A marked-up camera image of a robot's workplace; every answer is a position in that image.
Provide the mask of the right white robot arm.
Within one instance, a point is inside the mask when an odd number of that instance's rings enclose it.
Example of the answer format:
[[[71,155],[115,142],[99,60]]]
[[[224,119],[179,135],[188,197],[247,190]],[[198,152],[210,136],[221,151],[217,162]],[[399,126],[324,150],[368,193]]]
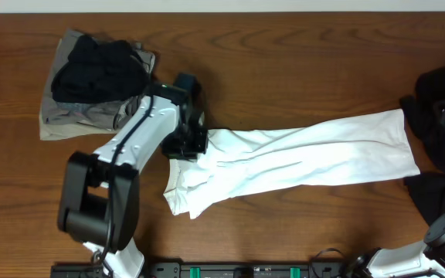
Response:
[[[351,265],[353,277],[445,278],[445,213],[429,228],[424,239],[398,249],[378,249]]]

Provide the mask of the white printed t-shirt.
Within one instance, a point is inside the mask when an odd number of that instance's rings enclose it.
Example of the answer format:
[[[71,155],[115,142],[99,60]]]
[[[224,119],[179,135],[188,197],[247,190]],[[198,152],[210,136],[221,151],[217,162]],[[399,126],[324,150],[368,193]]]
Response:
[[[194,161],[171,159],[164,197],[173,215],[298,185],[353,185],[420,173],[400,109],[283,130],[209,131]]]

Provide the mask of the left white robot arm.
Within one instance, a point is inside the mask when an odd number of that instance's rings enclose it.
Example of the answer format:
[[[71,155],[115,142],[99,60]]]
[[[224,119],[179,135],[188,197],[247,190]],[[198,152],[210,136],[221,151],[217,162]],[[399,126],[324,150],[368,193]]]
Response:
[[[52,277],[139,277],[136,247],[140,173],[160,147],[193,159],[207,148],[203,113],[189,94],[149,93],[121,131],[92,154],[73,153],[63,180],[57,225],[92,252],[89,263],[56,264]]]

